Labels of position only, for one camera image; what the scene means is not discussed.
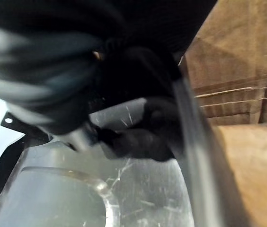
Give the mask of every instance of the hole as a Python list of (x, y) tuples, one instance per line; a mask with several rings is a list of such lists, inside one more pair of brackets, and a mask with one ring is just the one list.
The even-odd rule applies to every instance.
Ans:
[(66, 145), (71, 149), (73, 149), (74, 151), (77, 151), (76, 148), (71, 143), (67, 143)]
[(8, 124), (10, 124), (10, 123), (13, 122), (13, 120), (12, 120), (11, 118), (6, 118), (6, 119), (5, 119), (5, 122), (8, 123)]

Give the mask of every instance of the cardboard box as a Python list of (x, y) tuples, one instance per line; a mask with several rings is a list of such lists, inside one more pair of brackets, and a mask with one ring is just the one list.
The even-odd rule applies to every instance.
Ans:
[(186, 58), (210, 122), (267, 122), (267, 0), (219, 0)]

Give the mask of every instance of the sleeve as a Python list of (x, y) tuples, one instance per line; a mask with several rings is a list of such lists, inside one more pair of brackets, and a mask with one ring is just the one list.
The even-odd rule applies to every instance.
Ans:
[(53, 134), (87, 117), (78, 93), (98, 73), (92, 51), (122, 27), (104, 0), (0, 0), (0, 98)]

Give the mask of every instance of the brown cardboard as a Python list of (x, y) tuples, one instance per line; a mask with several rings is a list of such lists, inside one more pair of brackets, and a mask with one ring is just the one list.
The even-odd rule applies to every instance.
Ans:
[(219, 0), (186, 58), (210, 122), (267, 122), (267, 0)]

